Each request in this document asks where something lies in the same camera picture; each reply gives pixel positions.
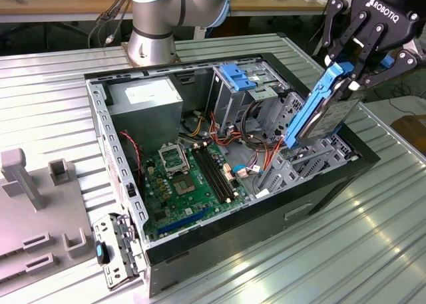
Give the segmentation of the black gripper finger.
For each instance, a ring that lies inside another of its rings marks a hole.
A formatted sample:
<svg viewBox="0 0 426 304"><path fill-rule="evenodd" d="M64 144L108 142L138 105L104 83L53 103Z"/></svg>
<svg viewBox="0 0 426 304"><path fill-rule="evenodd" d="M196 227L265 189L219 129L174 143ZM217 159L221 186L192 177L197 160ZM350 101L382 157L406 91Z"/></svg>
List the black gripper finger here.
<svg viewBox="0 0 426 304"><path fill-rule="evenodd" d="M331 0L327 7L327 15L322 36L322 47L327 49L324 63L330 65L343 51L350 40L356 37L369 19L369 13L355 8L355 15L349 19L349 25L340 36L335 34L337 19L351 11L352 0Z"/></svg>
<svg viewBox="0 0 426 304"><path fill-rule="evenodd" d="M348 74L349 90L369 89L418 67L418 39L413 31L397 35L389 25L376 24L362 44Z"/></svg>

